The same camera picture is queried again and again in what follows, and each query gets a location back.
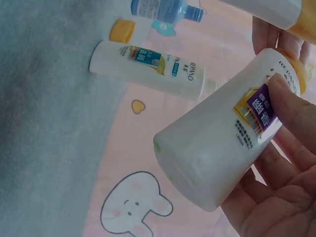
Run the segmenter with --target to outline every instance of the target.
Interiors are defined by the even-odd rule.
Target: finger
[[[316,155],[316,106],[289,91],[281,75],[268,82],[276,116],[303,146]]]
[[[286,157],[288,157],[301,172],[316,165],[316,156],[307,150],[285,127],[279,130],[274,140]]]
[[[304,42],[302,45],[301,55],[300,55],[300,61],[303,63],[303,65],[307,65],[308,59],[310,57],[312,50],[312,45],[310,43]]]
[[[252,44],[256,55],[267,48],[268,31],[269,24],[267,22],[257,17],[252,18]]]
[[[273,190],[284,187],[299,174],[297,169],[280,155],[272,143],[259,155],[255,167],[268,187]]]
[[[256,207],[256,203],[238,184],[221,207],[234,229],[241,233],[242,224]]]
[[[257,203],[272,196],[273,190],[256,180],[252,169],[249,169],[240,181],[242,189]]]
[[[278,40],[278,47],[285,49],[286,52],[295,59],[300,58],[301,49],[304,41],[289,32],[282,31]]]

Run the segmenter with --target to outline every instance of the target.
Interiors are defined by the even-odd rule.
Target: teal label
[[[174,63],[173,69],[172,69],[172,76],[176,77],[178,75],[178,70],[179,70],[179,63]]]
[[[152,67],[158,67],[160,64],[161,54],[144,48],[137,48],[132,53],[131,59]]]

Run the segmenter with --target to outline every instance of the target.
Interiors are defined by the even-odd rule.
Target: blue bottle
[[[182,19],[200,22],[203,9],[190,6],[186,0],[133,0],[132,14],[169,24],[177,24]]]

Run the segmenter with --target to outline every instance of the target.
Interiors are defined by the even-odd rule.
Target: pink fabric
[[[251,16],[217,0],[202,0],[207,10],[201,23],[183,21],[175,27],[176,36],[164,37],[152,29],[145,47],[187,57],[205,65],[208,77],[221,86],[241,70],[253,57],[251,44]],[[311,78],[316,65],[316,51],[308,66]],[[316,102],[316,80],[311,79],[305,98]],[[125,176],[147,171],[153,174],[160,191],[173,204],[167,217],[149,213],[144,223],[155,237],[234,237],[237,236],[221,209],[206,213],[188,202],[176,189],[157,164],[153,150],[153,136],[168,126],[195,103],[130,84],[118,109],[112,127],[97,182],[91,196],[84,237],[113,237],[100,222],[102,204],[113,187]],[[133,189],[142,189],[134,183]],[[157,209],[164,203],[155,201]],[[114,210],[114,216],[120,216]],[[146,230],[134,226],[140,235]],[[131,237],[129,233],[119,235]]]

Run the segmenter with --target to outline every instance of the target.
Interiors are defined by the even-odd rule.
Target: pink bedsheet
[[[206,10],[203,21],[199,24],[183,21],[176,27],[156,23],[145,47],[205,65],[208,77],[221,86],[254,57],[251,16],[216,0],[189,2]],[[308,65],[311,80],[304,96],[315,103],[313,65],[316,65],[315,51]],[[155,159],[153,136],[194,105],[128,85],[91,196],[84,237],[237,236],[221,209],[206,213],[182,197]],[[107,196],[110,198],[100,217]]]

